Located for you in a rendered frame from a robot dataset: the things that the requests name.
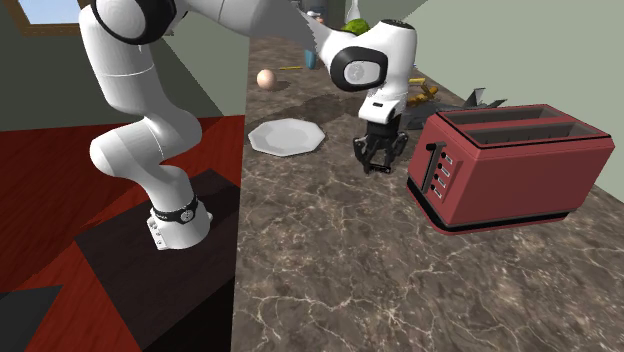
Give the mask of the green lettuce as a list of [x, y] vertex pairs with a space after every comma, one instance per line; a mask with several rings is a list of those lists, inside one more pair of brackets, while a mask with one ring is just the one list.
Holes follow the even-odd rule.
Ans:
[[362, 35], [370, 30], [368, 22], [362, 18], [356, 18], [348, 21], [341, 27], [342, 31], [350, 32], [356, 36]]

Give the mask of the red toaster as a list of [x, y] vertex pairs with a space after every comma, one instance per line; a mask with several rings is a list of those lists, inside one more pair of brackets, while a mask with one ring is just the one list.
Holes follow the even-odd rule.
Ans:
[[441, 111], [424, 125], [407, 189], [448, 235], [559, 221], [614, 148], [609, 134], [546, 104]]

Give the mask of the white octagonal plate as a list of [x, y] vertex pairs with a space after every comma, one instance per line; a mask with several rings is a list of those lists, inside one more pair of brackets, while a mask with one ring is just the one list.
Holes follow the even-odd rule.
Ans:
[[254, 150], [278, 157], [314, 151], [325, 133], [313, 122], [285, 118], [261, 123], [248, 134]]

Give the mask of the dark robot stand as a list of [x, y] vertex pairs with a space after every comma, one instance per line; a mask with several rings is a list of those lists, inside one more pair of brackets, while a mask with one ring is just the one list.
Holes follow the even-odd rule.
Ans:
[[189, 249], [156, 248], [147, 202], [76, 238], [143, 352], [230, 352], [240, 189], [213, 170], [191, 183], [214, 219]]

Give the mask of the pale pink egg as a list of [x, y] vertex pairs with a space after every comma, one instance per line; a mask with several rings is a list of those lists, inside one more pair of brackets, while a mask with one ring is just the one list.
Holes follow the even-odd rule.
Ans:
[[256, 76], [258, 86], [264, 90], [272, 90], [277, 84], [277, 78], [270, 69], [262, 69]]

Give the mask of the wooden framed window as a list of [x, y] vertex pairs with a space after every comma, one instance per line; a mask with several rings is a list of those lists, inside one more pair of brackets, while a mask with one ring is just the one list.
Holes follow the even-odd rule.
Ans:
[[90, 0], [11, 0], [13, 19], [24, 36], [74, 36], [78, 16]]

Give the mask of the yellow angular figure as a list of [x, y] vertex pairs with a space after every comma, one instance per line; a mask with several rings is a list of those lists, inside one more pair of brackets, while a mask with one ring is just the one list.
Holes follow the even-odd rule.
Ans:
[[435, 95], [439, 91], [436, 86], [429, 87], [426, 84], [425, 78], [410, 78], [409, 84], [419, 86], [422, 92], [407, 99], [408, 107], [415, 107], [423, 103], [433, 101], [435, 99]]

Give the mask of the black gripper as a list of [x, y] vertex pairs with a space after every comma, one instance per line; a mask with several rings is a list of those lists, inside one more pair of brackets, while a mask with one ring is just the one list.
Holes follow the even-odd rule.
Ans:
[[353, 139], [354, 155], [362, 164], [366, 174], [377, 171], [378, 167], [372, 163], [372, 158], [379, 148], [385, 148], [385, 173], [392, 171], [392, 163], [400, 156], [409, 140], [409, 136], [398, 129], [401, 115], [397, 115], [387, 124], [368, 122], [366, 135]]

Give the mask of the dark grey angular figure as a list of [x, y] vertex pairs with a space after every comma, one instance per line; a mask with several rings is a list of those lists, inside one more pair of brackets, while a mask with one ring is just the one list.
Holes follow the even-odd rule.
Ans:
[[483, 91], [484, 88], [475, 88], [462, 105], [443, 103], [436, 96], [433, 101], [415, 107], [406, 105], [402, 114], [403, 127], [407, 130], [421, 130], [424, 128], [426, 120], [437, 112], [496, 108], [506, 102], [506, 99], [498, 99], [490, 104], [483, 103], [481, 100]]

